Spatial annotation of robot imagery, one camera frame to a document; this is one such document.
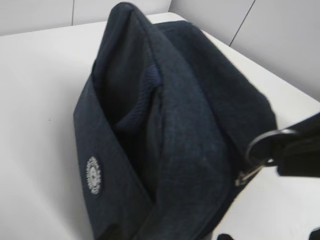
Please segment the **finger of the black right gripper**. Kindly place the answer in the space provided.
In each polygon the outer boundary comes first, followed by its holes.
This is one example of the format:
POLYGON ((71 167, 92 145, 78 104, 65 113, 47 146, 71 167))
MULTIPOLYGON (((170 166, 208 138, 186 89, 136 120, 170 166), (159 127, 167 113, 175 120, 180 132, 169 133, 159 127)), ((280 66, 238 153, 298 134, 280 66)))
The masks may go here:
POLYGON ((277 173, 283 177, 320 177, 320 117, 312 116, 289 128, 297 135, 277 153, 277 173))

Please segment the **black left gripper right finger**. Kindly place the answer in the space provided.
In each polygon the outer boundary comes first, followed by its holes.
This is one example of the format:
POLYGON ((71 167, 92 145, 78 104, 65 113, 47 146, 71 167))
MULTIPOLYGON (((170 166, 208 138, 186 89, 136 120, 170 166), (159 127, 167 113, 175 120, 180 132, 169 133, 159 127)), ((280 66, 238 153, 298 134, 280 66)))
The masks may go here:
POLYGON ((309 240, 320 240, 320 229, 313 230, 309 235, 309 240))

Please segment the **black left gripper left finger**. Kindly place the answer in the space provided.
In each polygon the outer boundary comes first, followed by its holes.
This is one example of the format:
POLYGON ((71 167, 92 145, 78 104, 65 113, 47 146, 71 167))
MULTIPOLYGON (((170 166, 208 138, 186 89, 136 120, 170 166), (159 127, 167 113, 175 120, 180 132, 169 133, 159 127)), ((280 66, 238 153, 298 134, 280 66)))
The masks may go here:
POLYGON ((217 240, 234 240, 231 235, 222 233, 217 236, 217 240))

